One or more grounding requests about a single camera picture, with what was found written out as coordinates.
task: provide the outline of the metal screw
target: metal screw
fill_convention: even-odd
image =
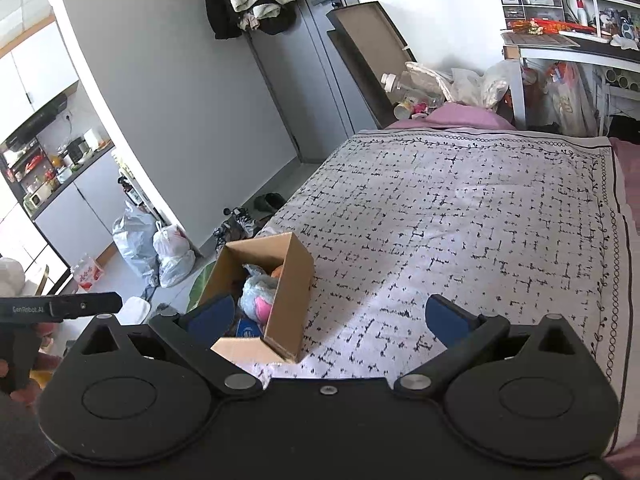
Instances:
[[[422,374],[410,374],[400,379],[400,385],[407,390],[426,390],[431,386],[431,379]]]
[[[255,377],[249,374],[233,374],[225,379],[225,386],[232,390],[248,390],[253,388]]]
[[[338,388],[335,386],[323,386],[320,388],[320,393],[323,395],[335,395],[338,393]]]

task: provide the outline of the patterned bedsheet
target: patterned bedsheet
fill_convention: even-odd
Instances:
[[[444,350],[424,322],[434,293],[513,324],[559,312],[622,400],[622,446],[640,410],[632,225],[604,138],[356,135],[261,233],[294,231],[315,258],[302,360],[245,368],[263,381],[392,382]]]

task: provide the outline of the open cardboard box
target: open cardboard box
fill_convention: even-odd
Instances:
[[[242,264],[255,264],[271,273],[284,264],[273,309],[262,338],[222,337],[211,347],[229,361],[295,363],[302,346],[314,259],[293,233],[229,242],[220,252],[198,305],[229,294],[243,281]]]

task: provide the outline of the white cabinet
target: white cabinet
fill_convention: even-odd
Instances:
[[[124,213],[127,200],[118,184],[118,165],[111,153],[105,153],[74,180],[74,184],[94,210],[102,224],[111,231],[113,223]]]
[[[33,115],[11,53],[0,58],[0,142]]]
[[[60,193],[35,222],[71,267],[84,254],[97,258],[113,241],[110,232],[98,220],[74,184]]]
[[[34,110],[78,81],[55,22],[24,40],[11,53]]]

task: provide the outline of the kitchen counter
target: kitchen counter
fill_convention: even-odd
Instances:
[[[38,206],[36,211],[34,211],[34,213],[31,215],[31,220],[34,221],[40,215],[40,213],[42,213],[47,208],[47,206],[51,204],[51,202],[53,202],[58,195],[60,195],[60,193],[62,193],[68,186],[73,183],[76,178],[82,175],[96,160],[99,160],[106,153],[109,153],[112,148],[113,141],[110,140],[103,149],[101,149],[99,152],[94,153],[94,156],[92,156],[92,158],[86,161],[78,171],[72,173],[71,176],[66,179],[60,185],[60,187],[51,194],[51,196],[49,196],[49,198],[47,198],[44,202],[42,202],[42,204],[40,204],[40,206]]]

